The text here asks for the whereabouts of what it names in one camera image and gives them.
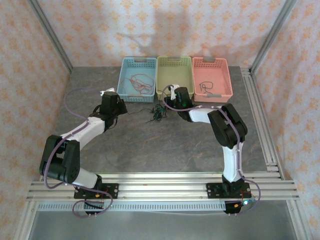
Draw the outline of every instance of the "black mounting plate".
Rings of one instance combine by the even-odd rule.
[[[101,191],[105,191],[108,194],[112,196],[113,199],[118,198],[119,193],[119,184],[118,183],[102,183],[101,184]],[[84,190],[82,188],[78,189],[76,188],[74,191],[74,199],[110,199],[109,196],[104,194],[99,194],[99,196],[96,196],[97,193],[93,191]]]
[[[242,186],[237,189],[237,191],[228,192],[225,189],[225,183],[222,182],[210,182],[205,185],[206,193],[208,195],[208,199],[250,199],[250,185],[247,182],[244,182]]]

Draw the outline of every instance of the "table surface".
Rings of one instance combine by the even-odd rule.
[[[120,67],[75,67],[66,93],[74,88],[90,87],[99,91],[117,89]],[[263,151],[250,108],[241,70],[229,67],[233,104],[248,128],[242,149],[244,172],[266,171]],[[89,116],[101,103],[94,92],[77,91],[67,103],[76,113]],[[126,103],[129,113],[152,109],[154,103]],[[184,121],[168,110],[167,118],[151,121],[153,114],[143,110],[124,114],[115,128],[107,130],[89,142],[80,152],[81,167],[95,173],[155,173],[155,172],[223,172],[222,147],[215,139],[210,124]],[[69,132],[83,122],[61,106],[55,135]]]

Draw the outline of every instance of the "wire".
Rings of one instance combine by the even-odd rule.
[[[147,121],[147,123],[154,120],[159,122],[161,119],[165,119],[167,117],[167,108],[158,103],[154,106],[154,108],[152,108],[151,113],[153,114],[153,119]]]
[[[230,118],[227,116],[227,114],[222,110],[220,109],[219,107],[216,107],[216,106],[202,106],[202,105],[199,105],[199,106],[196,106],[196,107],[190,107],[190,108],[185,108],[185,109],[176,109],[176,108],[173,108],[173,107],[170,107],[166,102],[165,102],[165,99],[164,99],[164,92],[169,88],[169,87],[173,87],[172,85],[168,85],[166,86],[163,91],[162,91],[162,94],[161,94],[161,99],[162,99],[162,102],[163,104],[168,108],[168,109],[171,109],[173,111],[176,111],[176,112],[185,112],[185,111],[190,111],[190,110],[195,110],[195,109],[201,109],[201,108],[206,108],[206,109],[213,109],[213,110],[218,110],[223,116],[224,118],[227,120],[227,122],[229,123],[229,125],[231,126],[231,128],[233,129],[235,135],[236,135],[236,139],[237,139],[237,143],[236,143],[236,166],[237,166],[237,171],[238,173],[240,174],[241,178],[245,181],[245,182],[249,182],[249,183],[252,183],[254,185],[256,185],[257,187],[257,190],[258,190],[258,199],[256,201],[256,204],[253,205],[252,208],[249,208],[248,210],[246,210],[245,212],[239,212],[239,213],[235,213],[234,215],[237,216],[237,215],[241,215],[241,214],[244,214],[244,213],[247,213],[248,211],[251,211],[252,209],[254,209],[260,202],[260,199],[261,199],[261,189],[259,187],[259,185],[255,182],[255,181],[252,181],[250,179],[247,179],[243,176],[242,172],[241,172],[241,169],[240,169],[240,135],[236,129],[236,127],[234,126],[234,124],[232,123],[232,121],[230,120]]]
[[[107,130],[113,129],[118,123],[118,118],[115,119],[115,124],[113,125],[113,127],[109,127]]]
[[[128,112],[128,114],[129,114],[129,115],[131,115],[131,114],[138,114],[138,113],[141,113],[141,112],[142,112],[142,111],[144,111],[144,110],[149,110],[150,112],[152,111],[152,109],[149,109],[149,108],[143,108],[143,109],[141,109],[140,111]]]
[[[102,206],[95,206],[95,205],[92,205],[92,204],[87,203],[87,202],[85,202],[84,204],[89,206],[89,207],[95,208],[95,209],[104,209]]]
[[[213,84],[213,82],[211,82],[211,81],[203,81],[203,82],[201,82],[200,84],[199,84],[199,86],[200,86],[200,91],[202,91],[202,90],[204,90],[204,93],[205,94],[212,94],[212,92],[209,92],[209,91],[207,91],[207,89],[212,89],[213,87],[214,87],[214,84]]]
[[[151,80],[152,84],[149,83],[145,83],[144,81],[142,81],[141,79],[137,78],[137,76],[145,76],[148,79]],[[125,77],[121,84],[124,90],[124,93],[126,94],[126,89],[125,89],[125,85],[124,85],[124,81],[125,80],[129,80],[133,86],[133,88],[140,93],[140,95],[145,94],[145,95],[151,95],[154,93],[154,85],[155,85],[155,80],[148,76],[147,74],[144,73],[138,73],[135,75],[132,75],[131,78]]]
[[[90,88],[86,88],[86,87],[79,87],[79,88],[75,88],[75,89],[69,91],[69,92],[64,96],[64,99],[63,99],[63,100],[64,100],[64,106],[65,106],[65,108],[66,108],[72,115],[75,115],[75,116],[77,116],[77,117],[79,117],[79,118],[85,119],[85,120],[86,120],[86,123],[85,123],[82,127],[76,129],[74,132],[72,132],[72,133],[68,134],[67,136],[65,136],[65,137],[64,137],[61,141],[59,141],[59,142],[57,143],[57,145],[53,148],[53,150],[52,150],[52,152],[51,152],[51,154],[50,154],[50,156],[49,156],[49,158],[48,158],[48,160],[47,160],[47,163],[46,163],[46,165],[45,165],[44,174],[43,174],[43,182],[44,182],[44,185],[45,185],[48,189],[51,189],[51,190],[57,188],[57,187],[60,186],[61,184],[68,184],[68,183],[65,183],[65,182],[63,182],[63,181],[61,181],[61,182],[59,182],[59,183],[57,183],[56,185],[53,185],[53,186],[49,186],[49,184],[48,184],[48,172],[49,172],[49,168],[50,168],[51,161],[52,161],[52,159],[53,159],[56,151],[57,151],[58,148],[62,145],[62,143],[65,142],[65,140],[67,140],[67,139],[70,138],[71,136],[77,134],[78,132],[82,131],[83,129],[85,129],[85,128],[89,125],[89,122],[88,122],[89,120],[88,120],[87,117],[82,116],[82,115],[80,115],[80,114],[77,114],[77,113],[73,112],[73,111],[68,107],[68,105],[67,105],[67,99],[68,99],[69,94],[71,94],[71,93],[74,92],[74,91],[79,91],[79,90],[85,90],[85,91],[90,91],[90,92],[98,92],[98,93],[100,94],[100,92],[97,91],[97,90],[95,90],[95,89],[90,89]],[[81,189],[87,190],[87,191],[91,191],[91,192],[94,192],[94,193],[104,194],[104,195],[106,195],[106,196],[108,196],[108,197],[110,198],[110,203],[109,203],[109,205],[108,205],[104,210],[102,210],[102,211],[100,211],[100,212],[98,212],[98,213],[95,213],[95,214],[94,214],[95,216],[100,215],[100,214],[103,214],[104,212],[106,212],[106,211],[111,207],[111,205],[112,205],[112,203],[113,203],[113,201],[114,201],[113,197],[112,197],[109,193],[107,193],[106,191],[100,191],[100,190],[88,188],[88,187],[85,187],[85,186],[80,186],[80,185],[73,184],[73,183],[71,183],[70,185],[72,185],[72,186],[74,186],[74,187],[77,187],[77,188],[81,188]],[[73,213],[74,216],[76,216],[77,218],[81,218],[81,219],[90,218],[91,214],[89,214],[89,215],[79,215],[79,214],[77,214],[77,213],[75,212],[75,207],[76,207],[76,205],[77,205],[78,203],[101,204],[101,202],[99,202],[99,201],[91,201],[91,200],[79,200],[79,201],[75,202],[74,205],[72,206],[72,213]]]

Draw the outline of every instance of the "patterned wallpaper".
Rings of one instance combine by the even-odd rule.
[[[320,6],[300,0],[261,64],[257,81],[288,177],[320,239]]]
[[[226,58],[249,67],[285,0],[40,0],[72,64],[125,56]]]
[[[0,2],[0,239],[12,239],[69,74],[26,0]]]

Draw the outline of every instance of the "red wire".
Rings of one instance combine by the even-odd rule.
[[[151,79],[152,80],[152,84],[148,84],[148,83],[145,83],[144,81],[140,80],[137,78],[137,76],[146,76],[147,78]],[[132,75],[131,78],[128,78],[126,77],[123,81],[122,81],[122,87],[124,89],[124,93],[126,93],[126,90],[125,90],[125,86],[124,86],[124,81],[125,80],[129,80],[133,86],[133,88],[140,93],[140,95],[142,94],[152,94],[153,91],[154,91],[154,85],[155,85],[155,80],[144,74],[144,73],[138,73],[138,74],[135,74],[135,75]]]

